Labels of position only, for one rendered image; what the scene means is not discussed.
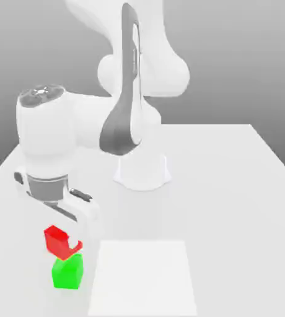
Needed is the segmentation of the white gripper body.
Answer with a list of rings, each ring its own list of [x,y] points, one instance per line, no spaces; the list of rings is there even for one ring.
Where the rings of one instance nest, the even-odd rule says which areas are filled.
[[[54,225],[66,232],[69,243],[83,243],[98,236],[100,208],[89,194],[81,191],[37,191],[34,199],[45,212],[46,226]]]

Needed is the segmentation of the small red cube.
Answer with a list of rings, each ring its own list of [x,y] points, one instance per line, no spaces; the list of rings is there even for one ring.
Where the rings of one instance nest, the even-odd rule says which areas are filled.
[[[69,259],[83,247],[83,243],[79,240],[77,245],[71,248],[69,235],[55,225],[45,229],[44,235],[47,250],[62,261]]]

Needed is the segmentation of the small green cube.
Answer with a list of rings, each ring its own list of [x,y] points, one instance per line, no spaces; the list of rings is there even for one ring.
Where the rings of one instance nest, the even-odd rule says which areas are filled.
[[[51,275],[57,289],[78,289],[84,273],[83,256],[75,253],[66,260],[56,259]]]

